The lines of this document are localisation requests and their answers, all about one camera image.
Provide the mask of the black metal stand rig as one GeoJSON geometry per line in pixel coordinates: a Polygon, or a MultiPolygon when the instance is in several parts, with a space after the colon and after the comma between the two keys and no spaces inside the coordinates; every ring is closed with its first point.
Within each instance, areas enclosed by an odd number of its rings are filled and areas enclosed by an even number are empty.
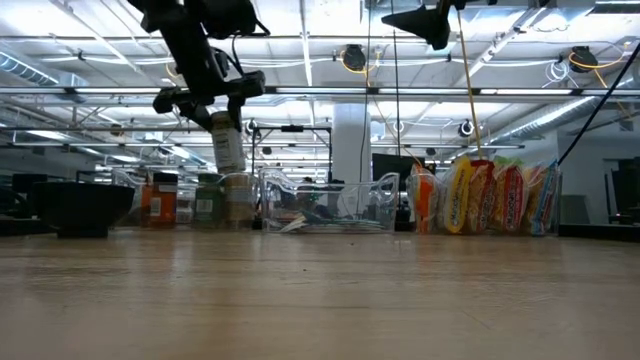
{"type": "Polygon", "coordinates": [[[273,131],[281,133],[303,133],[311,132],[328,149],[328,171],[327,179],[333,180],[333,131],[330,127],[304,126],[304,125],[281,125],[281,126],[256,126],[261,130],[262,138],[251,138],[251,174],[256,172],[256,149],[269,137],[273,131]]]}

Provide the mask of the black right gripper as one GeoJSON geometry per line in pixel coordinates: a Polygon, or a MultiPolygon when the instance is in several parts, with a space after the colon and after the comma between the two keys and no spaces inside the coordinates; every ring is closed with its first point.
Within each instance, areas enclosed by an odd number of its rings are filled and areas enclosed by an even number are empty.
{"type": "Polygon", "coordinates": [[[498,3],[498,0],[438,0],[435,8],[427,9],[425,5],[421,5],[415,10],[384,16],[381,21],[385,25],[424,39],[434,50],[442,50],[449,42],[450,8],[464,10],[468,4],[476,3],[493,6],[498,3]]]}

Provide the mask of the teal plastic spoon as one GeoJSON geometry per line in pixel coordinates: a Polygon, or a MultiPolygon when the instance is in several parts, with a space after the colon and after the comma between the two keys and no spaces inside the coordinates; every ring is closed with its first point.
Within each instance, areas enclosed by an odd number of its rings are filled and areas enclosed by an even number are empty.
{"type": "Polygon", "coordinates": [[[309,225],[317,226],[338,226],[345,228],[365,228],[365,229],[383,229],[384,226],[374,220],[351,219],[351,218],[323,218],[313,213],[304,214],[306,222],[309,225]]]}

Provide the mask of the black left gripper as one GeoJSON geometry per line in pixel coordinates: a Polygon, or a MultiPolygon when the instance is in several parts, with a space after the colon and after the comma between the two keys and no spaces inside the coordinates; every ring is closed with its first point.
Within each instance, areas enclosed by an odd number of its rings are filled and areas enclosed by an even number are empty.
{"type": "Polygon", "coordinates": [[[181,89],[178,87],[163,88],[153,100],[152,107],[157,113],[170,112],[174,105],[192,105],[194,107],[192,120],[205,131],[212,129],[211,115],[205,106],[212,105],[215,98],[228,98],[227,112],[237,131],[241,131],[242,107],[248,98],[265,94],[266,76],[258,70],[247,72],[239,78],[226,81],[208,81],[204,87],[181,89]]]}

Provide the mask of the black lid jar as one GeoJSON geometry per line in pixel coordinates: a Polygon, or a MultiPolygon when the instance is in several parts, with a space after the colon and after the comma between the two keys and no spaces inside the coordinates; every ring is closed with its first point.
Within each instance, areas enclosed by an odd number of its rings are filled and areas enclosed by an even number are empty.
{"type": "Polygon", "coordinates": [[[142,188],[142,226],[173,228],[176,225],[177,193],[177,174],[154,173],[142,188]]]}

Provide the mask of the green lid spice jar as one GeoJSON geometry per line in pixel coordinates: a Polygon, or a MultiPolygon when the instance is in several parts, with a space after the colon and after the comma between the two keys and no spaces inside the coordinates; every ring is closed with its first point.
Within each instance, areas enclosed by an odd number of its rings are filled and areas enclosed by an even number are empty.
{"type": "Polygon", "coordinates": [[[198,227],[217,228],[224,220],[224,191],[222,176],[213,173],[198,175],[195,193],[194,224],[198,227]]]}

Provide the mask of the white lid glass jar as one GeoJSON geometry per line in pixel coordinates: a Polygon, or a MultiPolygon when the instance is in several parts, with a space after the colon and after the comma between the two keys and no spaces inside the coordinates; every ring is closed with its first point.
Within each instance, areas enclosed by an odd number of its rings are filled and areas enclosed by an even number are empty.
{"type": "Polygon", "coordinates": [[[215,164],[221,174],[240,173],[246,169],[243,139],[227,111],[211,115],[211,137],[215,164]]]}

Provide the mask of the red bowl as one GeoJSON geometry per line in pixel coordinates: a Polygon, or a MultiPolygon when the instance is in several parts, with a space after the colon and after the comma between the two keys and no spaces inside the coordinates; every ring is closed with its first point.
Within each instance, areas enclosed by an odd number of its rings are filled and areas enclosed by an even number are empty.
{"type": "Polygon", "coordinates": [[[119,185],[40,182],[32,186],[34,210],[59,238],[105,238],[126,216],[135,189],[119,185]]]}

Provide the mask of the black monitor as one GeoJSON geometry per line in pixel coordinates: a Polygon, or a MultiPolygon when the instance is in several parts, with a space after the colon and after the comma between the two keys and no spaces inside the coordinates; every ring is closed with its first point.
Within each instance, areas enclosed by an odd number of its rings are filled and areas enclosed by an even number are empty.
{"type": "Polygon", "coordinates": [[[374,153],[372,155],[372,179],[378,181],[388,173],[397,173],[400,176],[400,181],[404,182],[415,163],[415,159],[409,156],[374,153]]]}

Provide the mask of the red Maruchan ramen packet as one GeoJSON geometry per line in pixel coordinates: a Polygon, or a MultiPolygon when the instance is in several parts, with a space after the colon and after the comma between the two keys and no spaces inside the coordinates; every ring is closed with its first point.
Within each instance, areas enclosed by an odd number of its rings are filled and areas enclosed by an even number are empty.
{"type": "Polygon", "coordinates": [[[495,200],[495,164],[489,160],[471,162],[473,175],[469,183],[468,209],[465,226],[469,233],[484,232],[495,200]]]}

